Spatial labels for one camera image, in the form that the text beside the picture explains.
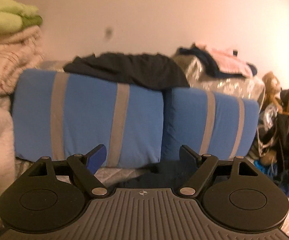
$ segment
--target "ribbed gray surface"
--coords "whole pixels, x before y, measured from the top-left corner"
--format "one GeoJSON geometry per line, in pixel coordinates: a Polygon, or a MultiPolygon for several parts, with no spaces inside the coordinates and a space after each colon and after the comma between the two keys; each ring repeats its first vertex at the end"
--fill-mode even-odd
{"type": "Polygon", "coordinates": [[[0,240],[289,239],[278,229],[261,234],[232,232],[210,221],[195,200],[179,198],[170,189],[145,189],[145,195],[141,191],[117,189],[109,198],[93,200],[78,221],[60,231],[32,235],[8,230],[0,240]]]}

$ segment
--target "teddy bear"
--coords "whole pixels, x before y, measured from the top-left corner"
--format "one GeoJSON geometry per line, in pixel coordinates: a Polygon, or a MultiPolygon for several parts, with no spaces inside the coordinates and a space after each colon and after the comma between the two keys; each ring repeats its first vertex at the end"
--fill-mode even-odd
{"type": "Polygon", "coordinates": [[[278,113],[282,113],[283,108],[282,101],[280,99],[281,85],[279,80],[274,73],[270,71],[263,76],[262,81],[264,82],[266,88],[262,110],[265,110],[270,103],[273,103],[278,108],[278,113]]]}

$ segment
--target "circular cap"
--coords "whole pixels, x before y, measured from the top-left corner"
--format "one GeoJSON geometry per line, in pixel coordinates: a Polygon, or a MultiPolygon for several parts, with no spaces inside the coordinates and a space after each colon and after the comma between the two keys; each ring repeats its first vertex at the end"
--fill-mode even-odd
{"type": "Polygon", "coordinates": [[[20,203],[29,210],[44,210],[52,207],[57,200],[57,194],[51,190],[34,189],[22,195],[20,203]]]}
{"type": "Polygon", "coordinates": [[[190,196],[190,195],[193,195],[196,193],[195,189],[193,189],[192,187],[183,187],[180,189],[180,193],[182,195],[187,195],[187,196],[190,196]]]}
{"type": "Polygon", "coordinates": [[[103,196],[103,195],[107,194],[107,192],[108,192],[107,189],[105,189],[103,187],[96,187],[91,191],[91,193],[93,195],[97,195],[97,196],[103,196]]]}
{"type": "Polygon", "coordinates": [[[261,192],[254,189],[239,189],[230,194],[230,202],[237,208],[256,210],[267,203],[267,198],[261,192]]]}

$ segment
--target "stack of blankets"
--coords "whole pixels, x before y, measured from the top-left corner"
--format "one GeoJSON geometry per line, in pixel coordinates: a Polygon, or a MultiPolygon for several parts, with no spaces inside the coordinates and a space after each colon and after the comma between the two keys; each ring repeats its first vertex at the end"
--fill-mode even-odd
{"type": "Polygon", "coordinates": [[[0,0],[0,195],[15,180],[9,95],[14,92],[23,70],[37,68],[43,61],[41,24],[37,7],[0,0]]]}

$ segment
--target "crosshair symbol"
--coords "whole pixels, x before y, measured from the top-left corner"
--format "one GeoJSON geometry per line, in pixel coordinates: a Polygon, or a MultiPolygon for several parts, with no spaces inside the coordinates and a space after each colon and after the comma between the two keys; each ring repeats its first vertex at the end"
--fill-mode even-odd
{"type": "Polygon", "coordinates": [[[142,191],[140,191],[140,192],[138,192],[140,195],[142,195],[142,196],[144,196],[144,195],[147,195],[148,194],[148,192],[146,192],[145,190],[142,190],[142,191]]]}

